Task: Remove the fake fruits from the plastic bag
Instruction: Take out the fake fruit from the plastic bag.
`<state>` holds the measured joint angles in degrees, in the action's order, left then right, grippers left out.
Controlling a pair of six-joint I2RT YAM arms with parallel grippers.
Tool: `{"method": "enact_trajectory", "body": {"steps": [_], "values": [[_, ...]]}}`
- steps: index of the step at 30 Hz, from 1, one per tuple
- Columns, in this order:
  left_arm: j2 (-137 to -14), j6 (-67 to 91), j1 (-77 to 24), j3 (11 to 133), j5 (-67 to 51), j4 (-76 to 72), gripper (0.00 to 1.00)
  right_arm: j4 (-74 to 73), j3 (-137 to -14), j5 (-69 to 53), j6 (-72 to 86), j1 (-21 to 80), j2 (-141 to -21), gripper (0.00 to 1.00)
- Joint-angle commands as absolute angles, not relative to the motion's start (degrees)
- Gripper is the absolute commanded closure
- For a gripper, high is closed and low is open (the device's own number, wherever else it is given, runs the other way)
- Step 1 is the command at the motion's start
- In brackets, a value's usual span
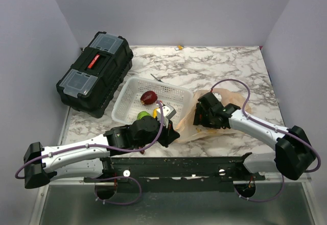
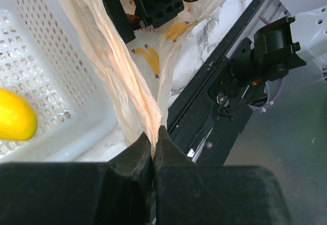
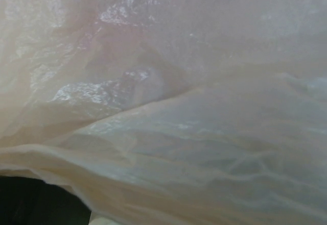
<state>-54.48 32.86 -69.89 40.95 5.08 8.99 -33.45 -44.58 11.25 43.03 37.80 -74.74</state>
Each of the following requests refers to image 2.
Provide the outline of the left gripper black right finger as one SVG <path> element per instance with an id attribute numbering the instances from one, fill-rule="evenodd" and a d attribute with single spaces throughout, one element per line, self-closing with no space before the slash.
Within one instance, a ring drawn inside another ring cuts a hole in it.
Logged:
<path id="1" fill-rule="evenodd" d="M 164 126 L 159 127 L 154 167 L 156 223 L 201 223 L 201 214 L 196 206 L 191 185 L 193 171 L 197 167 L 173 143 Z"/>

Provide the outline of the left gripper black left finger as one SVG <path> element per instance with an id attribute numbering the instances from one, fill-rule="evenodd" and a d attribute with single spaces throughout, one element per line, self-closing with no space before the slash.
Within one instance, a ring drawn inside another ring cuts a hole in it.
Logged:
<path id="1" fill-rule="evenodd" d="M 154 166 L 151 143 L 145 133 L 109 161 L 113 201 L 110 220 L 115 224 L 147 224 L 150 221 Z"/>

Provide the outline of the orange translucent plastic bag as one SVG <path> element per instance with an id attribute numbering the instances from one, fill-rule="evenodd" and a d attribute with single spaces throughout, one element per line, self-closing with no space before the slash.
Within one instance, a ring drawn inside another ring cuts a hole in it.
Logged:
<path id="1" fill-rule="evenodd" d="M 158 30 L 142 28 L 124 43 L 101 0 L 58 0 L 80 45 L 113 101 L 125 143 L 145 133 L 154 152 L 159 128 L 167 125 L 174 80 L 188 82 L 213 46 L 196 30 L 226 0 L 199 0 Z"/>

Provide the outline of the yellow fake bell pepper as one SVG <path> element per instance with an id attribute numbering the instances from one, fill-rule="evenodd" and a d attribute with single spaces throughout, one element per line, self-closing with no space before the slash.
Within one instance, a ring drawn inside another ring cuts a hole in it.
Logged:
<path id="1" fill-rule="evenodd" d="M 21 95 L 1 89 L 1 140 L 27 141 L 37 131 L 37 114 Z"/>

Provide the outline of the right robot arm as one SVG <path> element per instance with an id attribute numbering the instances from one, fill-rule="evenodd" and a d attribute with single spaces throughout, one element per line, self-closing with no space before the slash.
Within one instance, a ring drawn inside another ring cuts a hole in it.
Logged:
<path id="1" fill-rule="evenodd" d="M 125 43 L 140 27 L 160 28 L 192 0 L 102 0 Z M 254 47 L 246 47 L 231 60 L 230 74 L 240 84 L 275 81 L 291 69 L 326 54 L 326 7 L 284 17 L 259 29 Z"/>

